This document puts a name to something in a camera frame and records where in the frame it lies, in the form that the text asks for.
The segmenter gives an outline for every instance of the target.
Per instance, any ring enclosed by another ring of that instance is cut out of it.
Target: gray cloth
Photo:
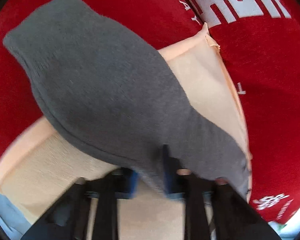
[[[3,43],[44,115],[81,151],[135,169],[162,190],[160,149],[169,144],[184,167],[226,177],[246,194],[249,172],[237,143],[191,107],[161,55],[118,22],[81,0],[53,0]]]

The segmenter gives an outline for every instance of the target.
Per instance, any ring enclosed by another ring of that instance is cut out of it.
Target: gray fabric cover
[[[245,195],[249,172],[233,138],[194,110],[161,55],[81,0],[53,0],[3,40],[54,128],[100,160],[163,189],[160,149]]]

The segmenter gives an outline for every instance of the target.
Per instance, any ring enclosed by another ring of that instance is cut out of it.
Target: red fabric
[[[0,156],[9,144],[42,116],[21,66],[2,45],[12,28],[50,0],[9,0],[0,12]],[[196,34],[202,23],[180,3],[184,0],[83,0],[99,14],[133,30],[156,49]]]
[[[231,23],[210,5],[221,22],[210,34],[234,84],[240,82],[246,92],[240,100],[253,155],[250,204],[265,220],[285,223],[300,207],[300,7],[295,0],[280,0],[291,18],[281,10],[280,18],[272,18],[263,2],[255,1],[264,15],[239,18],[224,0],[235,18]],[[258,201],[266,196],[278,202],[262,209]]]

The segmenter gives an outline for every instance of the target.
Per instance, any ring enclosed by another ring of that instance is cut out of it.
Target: light blue surface
[[[276,222],[269,222],[269,225],[281,237],[282,240],[293,240],[300,232],[300,208],[287,222],[284,228]]]
[[[20,240],[30,228],[23,214],[3,195],[0,194],[0,226],[11,240]]]

